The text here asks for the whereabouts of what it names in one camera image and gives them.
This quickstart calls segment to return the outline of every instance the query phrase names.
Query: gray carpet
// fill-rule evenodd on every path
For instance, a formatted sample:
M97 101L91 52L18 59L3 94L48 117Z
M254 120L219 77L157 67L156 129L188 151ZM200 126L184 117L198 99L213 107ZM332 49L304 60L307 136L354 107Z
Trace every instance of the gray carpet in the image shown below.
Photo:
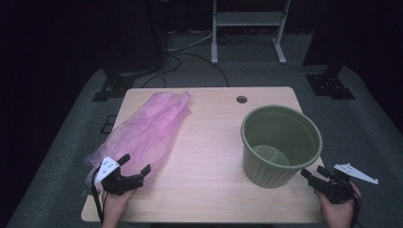
M368 92L361 78L347 67L339 74L342 83L354 93L355 100L332 100L316 97L305 79L307 73L321 73L324 66L302 66L311 41L310 34L285 34L281 42L288 64L281 66L270 43L273 35L249 35L247 41L234 46L219 46L219 67L230 86L290 86L297 94L303 112L316 123L323 137L321 158L326 166L349 162L378 178L374 185L354 180L362 192L363 207L359 221L365 227L399 227L402 209L403 137ZM173 48L201 37L171 35ZM210 46L191 47L183 52L210 58ZM158 77L145 87L226 86L224 77L204 60L191 55L176 55L178 69ZM164 71L175 67L169 57ZM153 75L139 78L133 87L141 87ZM99 223L81 220L81 211L89 193L84 179L90 170L83 159L105 139L100 134L106 118L118 114L121 98L92 103L106 79L97 71L88 81L61 127L48 155L32 181L8 227L100 227ZM150 224L122 224L122 227L149 227ZM159 224L158 227L176 227ZM180 227L196 225L185 224ZM219 227L266 227L233 225ZM316 225L279 225L275 227L325 227Z

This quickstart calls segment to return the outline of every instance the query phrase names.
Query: human hand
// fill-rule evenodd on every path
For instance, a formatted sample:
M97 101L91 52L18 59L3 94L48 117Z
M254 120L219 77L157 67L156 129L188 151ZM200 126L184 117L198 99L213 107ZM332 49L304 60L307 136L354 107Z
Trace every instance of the human hand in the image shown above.
M121 196L108 194L106 191L103 192L102 199L105 203L103 228L118 227L127 203L136 191L137 189L133 189L123 193Z
M350 182L350 184L358 196L361 197L361 193L359 192L358 188L352 182ZM355 207L353 199L349 199L341 204L332 204L324 194L317 192L317 196L322 204L323 214L329 228L350 227Z

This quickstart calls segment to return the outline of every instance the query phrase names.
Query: green flower pot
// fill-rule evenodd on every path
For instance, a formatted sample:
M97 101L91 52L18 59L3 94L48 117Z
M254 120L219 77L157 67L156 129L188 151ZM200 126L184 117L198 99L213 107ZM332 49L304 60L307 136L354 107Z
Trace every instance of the green flower pot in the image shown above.
M258 107L241 126L243 171L263 188L278 188L314 163L322 150L315 124L301 112L281 105Z

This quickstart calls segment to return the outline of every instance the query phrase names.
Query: metal stand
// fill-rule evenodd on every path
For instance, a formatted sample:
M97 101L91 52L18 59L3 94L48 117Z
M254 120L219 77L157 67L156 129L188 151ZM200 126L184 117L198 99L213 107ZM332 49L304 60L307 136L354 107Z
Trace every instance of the metal stand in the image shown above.
M123 98L133 87L134 78L125 78L114 68L104 68L106 80L100 92L95 93L92 102L106 102L108 98Z
M331 96L334 100L355 99L349 88L338 80L337 75L343 68L341 62L328 65L323 74L308 74L306 79L316 96Z
M211 42L211 62L216 64L219 61L217 51L217 27L230 26L278 26L278 36L272 40L278 56L278 61L285 65L287 63L282 52L280 41L287 21L288 9L291 0L287 0L283 11L269 12L217 12L217 0L213 1L213 41Z

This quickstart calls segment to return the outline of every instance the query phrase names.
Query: table hole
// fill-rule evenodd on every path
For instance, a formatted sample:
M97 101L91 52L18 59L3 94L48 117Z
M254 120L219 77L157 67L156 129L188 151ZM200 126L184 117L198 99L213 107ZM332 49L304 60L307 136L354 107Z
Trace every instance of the table hole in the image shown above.
M239 96L237 98L237 102L240 104L245 104L248 101L248 99L245 96Z

